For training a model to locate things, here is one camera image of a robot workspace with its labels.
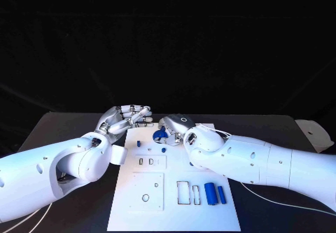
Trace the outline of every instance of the black background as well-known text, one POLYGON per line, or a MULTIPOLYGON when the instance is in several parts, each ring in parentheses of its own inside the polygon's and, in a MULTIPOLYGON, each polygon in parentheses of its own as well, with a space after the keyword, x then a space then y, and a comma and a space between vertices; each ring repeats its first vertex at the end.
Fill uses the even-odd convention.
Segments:
POLYGON ((334 9, 239 9, 212 1, 3 1, 1 155, 46 112, 127 104, 164 114, 290 115, 316 120, 334 139, 334 9))

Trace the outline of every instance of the dark table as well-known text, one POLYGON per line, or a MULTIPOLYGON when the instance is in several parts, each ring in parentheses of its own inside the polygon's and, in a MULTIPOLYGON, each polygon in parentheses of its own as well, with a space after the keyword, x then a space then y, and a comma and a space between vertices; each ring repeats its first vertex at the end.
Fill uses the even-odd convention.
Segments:
MULTIPOLYGON (((167 114, 154 114, 154 122, 167 114)), ((189 115, 195 122, 213 123, 216 129, 231 134, 254 137, 281 147, 313 151, 313 146, 288 116, 255 115, 189 115)), ((92 131, 101 114, 46 113, 26 139, 20 151, 81 137, 92 131)), ((117 142, 122 146, 125 135, 117 142)), ((109 164, 102 178, 89 183, 58 200, 40 222, 35 233, 85 233, 105 232, 114 199, 114 190, 120 166, 109 164)), ((277 205, 257 197, 229 179, 235 201, 241 232, 336 232, 336 217, 287 206, 277 205)), ((300 205, 332 212, 316 200, 278 187, 246 184, 262 197, 291 205, 300 205)), ((37 223, 46 207, 13 230, 11 233, 29 232, 37 223)), ((20 220, 0 224, 0 232, 20 220)))

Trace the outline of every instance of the robotic hand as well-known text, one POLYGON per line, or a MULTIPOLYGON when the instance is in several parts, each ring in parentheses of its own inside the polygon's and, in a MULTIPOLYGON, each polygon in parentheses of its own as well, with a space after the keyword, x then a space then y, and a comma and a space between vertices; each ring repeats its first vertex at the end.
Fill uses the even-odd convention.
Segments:
POLYGON ((95 132, 0 159, 0 223, 13 220, 97 181, 109 162, 121 165, 127 149, 111 145, 130 128, 151 127, 150 107, 112 107, 95 132), (56 177, 56 170, 65 176, 56 177))
POLYGON ((319 200, 336 211, 336 156, 278 147, 255 138, 231 135, 195 125, 182 114, 159 122, 167 136, 157 143, 183 141, 189 160, 199 169, 242 183, 287 188, 319 200))

